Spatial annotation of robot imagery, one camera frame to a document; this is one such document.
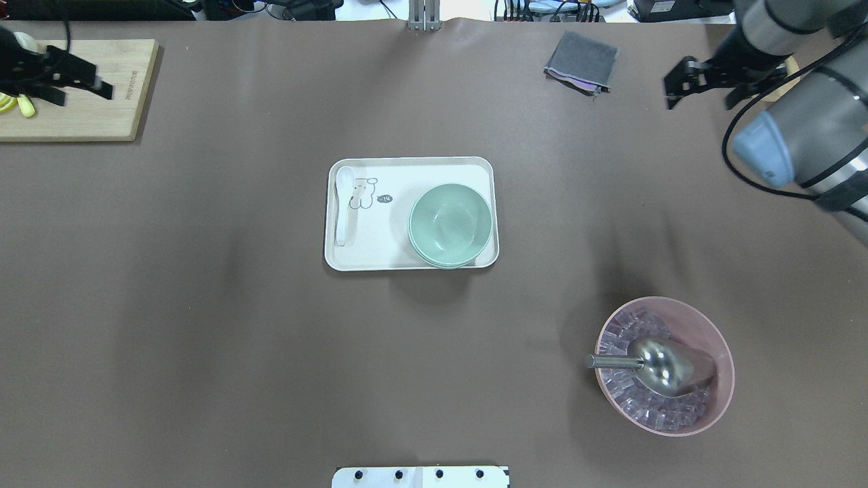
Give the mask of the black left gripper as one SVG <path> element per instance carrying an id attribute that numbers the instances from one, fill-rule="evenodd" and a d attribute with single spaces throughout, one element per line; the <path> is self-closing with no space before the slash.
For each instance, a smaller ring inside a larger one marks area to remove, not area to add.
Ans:
<path id="1" fill-rule="evenodd" d="M 66 104 L 63 87 L 75 87 L 109 101 L 113 99 L 114 87 L 102 80 L 96 65 L 69 53 L 71 27 L 63 27 L 65 47 L 51 47 L 44 54 L 22 49 L 9 28 L 2 27 L 1 31 L 3 94 L 37 97 L 58 107 Z"/>

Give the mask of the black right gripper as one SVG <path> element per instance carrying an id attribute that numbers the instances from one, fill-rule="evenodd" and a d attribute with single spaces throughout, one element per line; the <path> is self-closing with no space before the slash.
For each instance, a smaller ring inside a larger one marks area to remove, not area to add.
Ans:
<path id="1" fill-rule="evenodd" d="M 682 58 L 664 76 L 667 109 L 674 109 L 691 93 L 707 92 L 713 87 L 734 88 L 724 99 L 726 110 L 733 109 L 784 79 L 787 58 L 754 47 L 744 34 L 729 34 L 706 62 Z"/>

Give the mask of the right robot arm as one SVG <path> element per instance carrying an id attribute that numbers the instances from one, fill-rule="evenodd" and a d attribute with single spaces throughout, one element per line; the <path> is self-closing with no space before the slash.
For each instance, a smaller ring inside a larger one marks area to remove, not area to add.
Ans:
<path id="1" fill-rule="evenodd" d="M 750 1 L 712 58 L 663 79 L 667 108 L 728 90 L 722 159 L 769 194 L 809 201 L 866 241 L 866 3 Z"/>

